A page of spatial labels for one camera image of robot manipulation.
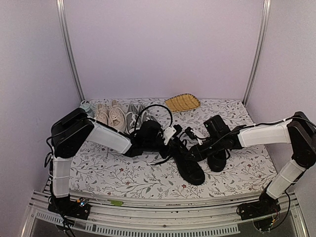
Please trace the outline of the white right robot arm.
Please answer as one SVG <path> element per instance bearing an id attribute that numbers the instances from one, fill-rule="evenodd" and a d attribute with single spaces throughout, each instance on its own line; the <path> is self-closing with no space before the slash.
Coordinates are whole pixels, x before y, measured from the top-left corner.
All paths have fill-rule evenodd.
<path id="1" fill-rule="evenodd" d="M 242 220 L 280 211 L 278 198 L 316 163 L 316 126 L 303 112 L 275 122 L 240 125 L 230 129 L 215 115 L 205 121 L 209 137 L 191 136 L 198 144 L 189 149 L 187 160 L 206 159 L 214 172 L 223 170 L 229 151 L 257 145 L 290 144 L 292 156 L 275 178 L 265 187 L 258 201 L 240 204 L 237 214 Z"/>

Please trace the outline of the black front canvas sneaker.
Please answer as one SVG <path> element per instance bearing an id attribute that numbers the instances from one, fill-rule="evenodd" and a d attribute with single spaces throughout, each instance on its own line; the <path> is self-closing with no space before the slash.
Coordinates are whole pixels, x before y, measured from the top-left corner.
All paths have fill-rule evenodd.
<path id="1" fill-rule="evenodd" d="M 202 185 L 205 182 L 205 174 L 201 166 L 196 161 L 185 159 L 185 155 L 189 152 L 186 147 L 186 141 L 182 142 L 179 138 L 169 141 L 169 155 L 163 161 L 152 165 L 161 165 L 173 158 L 180 176 L 192 185 Z"/>

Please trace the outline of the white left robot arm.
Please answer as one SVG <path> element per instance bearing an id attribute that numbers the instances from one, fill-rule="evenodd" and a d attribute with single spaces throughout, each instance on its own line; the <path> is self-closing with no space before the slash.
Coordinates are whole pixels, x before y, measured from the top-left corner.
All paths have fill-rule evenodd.
<path id="1" fill-rule="evenodd" d="M 158 122 L 148 120 L 127 134 L 89 117 L 81 108 L 73 110 L 51 127 L 51 136 L 46 140 L 51 149 L 45 159 L 51 178 L 49 211 L 87 218 L 91 208 L 87 200 L 71 201 L 69 194 L 71 163 L 84 142 L 105 146 L 131 158 L 143 152 L 158 152 L 162 158 L 169 158 L 175 150 L 172 141 L 181 131 L 177 124 L 163 129 Z"/>

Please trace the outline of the black canvas sneaker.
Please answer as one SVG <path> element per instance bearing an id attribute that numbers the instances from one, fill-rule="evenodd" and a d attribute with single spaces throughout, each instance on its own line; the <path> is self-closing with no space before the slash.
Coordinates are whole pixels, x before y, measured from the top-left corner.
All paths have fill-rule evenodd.
<path id="1" fill-rule="evenodd" d="M 205 174 L 201 166 L 196 161 L 185 159 L 185 155 L 189 152 L 186 147 L 186 141 L 182 142 L 179 138 L 169 141 L 169 155 L 163 161 L 152 165 L 161 165 L 173 158 L 180 176 L 192 185 L 202 185 L 205 182 Z"/>
<path id="2" fill-rule="evenodd" d="M 226 166 L 226 151 L 222 150 L 215 154 L 211 154 L 207 158 L 207 164 L 211 171 L 213 172 L 221 172 Z"/>

